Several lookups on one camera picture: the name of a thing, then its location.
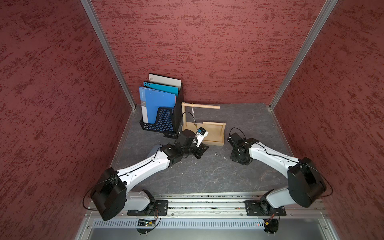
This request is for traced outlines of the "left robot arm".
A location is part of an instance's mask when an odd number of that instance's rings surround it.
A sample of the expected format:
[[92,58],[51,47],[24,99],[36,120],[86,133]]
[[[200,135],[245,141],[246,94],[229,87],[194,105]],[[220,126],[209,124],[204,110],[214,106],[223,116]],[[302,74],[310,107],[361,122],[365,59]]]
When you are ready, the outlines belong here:
[[134,192],[132,189],[143,180],[179,163],[193,155],[200,159],[208,146],[203,140],[208,131],[200,127],[196,133],[191,130],[180,132],[173,144],[159,146],[145,160],[118,171],[105,170],[98,182],[87,193],[104,221],[109,221],[122,211],[142,212],[145,215],[161,213],[156,201],[147,190]]

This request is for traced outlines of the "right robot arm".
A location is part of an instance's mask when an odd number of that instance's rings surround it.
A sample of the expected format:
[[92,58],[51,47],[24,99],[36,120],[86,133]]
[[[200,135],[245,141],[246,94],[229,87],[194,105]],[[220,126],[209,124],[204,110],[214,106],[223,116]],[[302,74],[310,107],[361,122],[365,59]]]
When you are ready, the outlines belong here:
[[231,134],[227,141],[232,146],[230,159],[241,165],[253,160],[262,162],[281,173],[288,185],[266,192],[259,201],[246,204],[249,216],[285,216],[286,205],[298,204],[308,208],[327,190],[326,181],[309,158],[294,158],[277,152],[254,138]]

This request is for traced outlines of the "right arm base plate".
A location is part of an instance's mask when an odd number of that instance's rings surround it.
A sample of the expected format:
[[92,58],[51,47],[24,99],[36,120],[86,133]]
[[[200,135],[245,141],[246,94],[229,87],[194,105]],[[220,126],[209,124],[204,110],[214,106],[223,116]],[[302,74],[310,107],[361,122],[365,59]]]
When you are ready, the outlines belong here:
[[266,201],[245,201],[245,209],[248,217],[286,217],[284,207],[273,208]]

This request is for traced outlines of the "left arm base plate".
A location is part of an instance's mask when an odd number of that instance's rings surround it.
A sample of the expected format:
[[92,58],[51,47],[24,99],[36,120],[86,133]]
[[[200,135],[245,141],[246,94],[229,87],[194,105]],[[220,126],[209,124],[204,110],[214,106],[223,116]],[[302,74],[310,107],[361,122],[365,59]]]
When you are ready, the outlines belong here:
[[142,211],[129,210],[128,216],[153,216],[153,217],[164,217],[168,212],[169,201],[167,200],[155,200],[150,202],[149,205]]

